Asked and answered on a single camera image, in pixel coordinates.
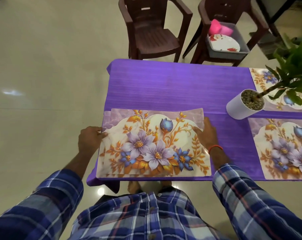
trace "pebbles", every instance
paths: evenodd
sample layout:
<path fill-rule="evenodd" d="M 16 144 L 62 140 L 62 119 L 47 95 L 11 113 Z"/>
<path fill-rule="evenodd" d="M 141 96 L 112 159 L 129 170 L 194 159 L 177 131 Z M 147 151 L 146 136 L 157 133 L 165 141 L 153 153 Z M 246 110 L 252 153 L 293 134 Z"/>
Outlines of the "pebbles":
<path fill-rule="evenodd" d="M 263 108 L 263 105 L 264 105 L 263 99 L 253 101 L 253 97 L 257 94 L 258 94 L 258 92 L 253 91 L 253 90 L 245 90 L 244 92 L 242 92 L 241 99 L 246 107 L 248 107 L 249 109 L 252 109 L 252 110 L 256 110 L 256 111 L 261 110 Z"/>

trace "plaid shirt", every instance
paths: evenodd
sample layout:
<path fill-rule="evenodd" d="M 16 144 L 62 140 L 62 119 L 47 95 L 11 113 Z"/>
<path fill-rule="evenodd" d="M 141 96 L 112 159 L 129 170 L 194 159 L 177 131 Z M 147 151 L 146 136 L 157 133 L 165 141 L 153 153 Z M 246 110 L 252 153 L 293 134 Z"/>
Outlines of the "plaid shirt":
<path fill-rule="evenodd" d="M 240 239 L 302 239 L 302 220 L 274 200 L 240 168 L 224 165 L 213 189 Z M 0 216 L 0 239 L 59 239 L 83 195 L 81 179 L 60 170 Z M 69 239 L 226 239 L 206 224 L 188 196 L 140 193 L 92 206 Z"/>

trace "hand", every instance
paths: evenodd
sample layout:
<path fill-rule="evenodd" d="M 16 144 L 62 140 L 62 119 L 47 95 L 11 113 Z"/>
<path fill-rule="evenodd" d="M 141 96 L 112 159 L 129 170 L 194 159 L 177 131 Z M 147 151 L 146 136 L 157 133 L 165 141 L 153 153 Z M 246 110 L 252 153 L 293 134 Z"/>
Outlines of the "hand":
<path fill-rule="evenodd" d="M 79 153 L 91 154 L 91 156 L 97 151 L 100 147 L 101 141 L 108 133 L 100 133 L 101 127 L 89 126 L 83 130 L 79 135 Z"/>
<path fill-rule="evenodd" d="M 197 128 L 192 128 L 194 132 L 198 135 L 200 143 L 206 148 L 209 149 L 213 145 L 218 145 L 217 140 L 217 131 L 215 127 L 211 125 L 211 122 L 208 117 L 204 117 L 204 130 L 203 132 Z"/>

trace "pink bowl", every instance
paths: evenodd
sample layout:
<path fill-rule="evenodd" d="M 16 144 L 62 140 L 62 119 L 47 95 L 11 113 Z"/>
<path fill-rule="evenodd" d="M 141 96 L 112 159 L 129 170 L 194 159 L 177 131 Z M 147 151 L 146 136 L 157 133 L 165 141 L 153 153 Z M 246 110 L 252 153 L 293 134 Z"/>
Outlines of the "pink bowl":
<path fill-rule="evenodd" d="M 209 29 L 209 36 L 215 35 L 221 32 L 222 26 L 219 21 L 216 19 L 213 19 L 211 22 L 211 26 Z"/>
<path fill-rule="evenodd" d="M 224 26 L 224 25 L 221 25 L 221 30 L 219 32 L 220 34 L 224 34 L 226 36 L 231 36 L 232 33 L 233 33 L 233 30 Z"/>

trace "bracelet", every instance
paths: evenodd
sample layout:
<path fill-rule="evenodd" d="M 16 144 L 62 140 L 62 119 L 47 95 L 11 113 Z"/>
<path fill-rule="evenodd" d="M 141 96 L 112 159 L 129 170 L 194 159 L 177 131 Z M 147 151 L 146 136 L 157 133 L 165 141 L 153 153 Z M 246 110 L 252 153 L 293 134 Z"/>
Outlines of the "bracelet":
<path fill-rule="evenodd" d="M 222 148 L 221 146 L 219 146 L 219 145 L 212 145 L 212 146 L 210 146 L 209 149 L 208 149 L 208 153 L 209 153 L 209 154 L 210 154 L 210 151 L 211 151 L 211 149 L 212 149 L 213 147 L 219 147 L 219 148 L 221 148 L 221 149 L 223 150 L 223 148 Z"/>

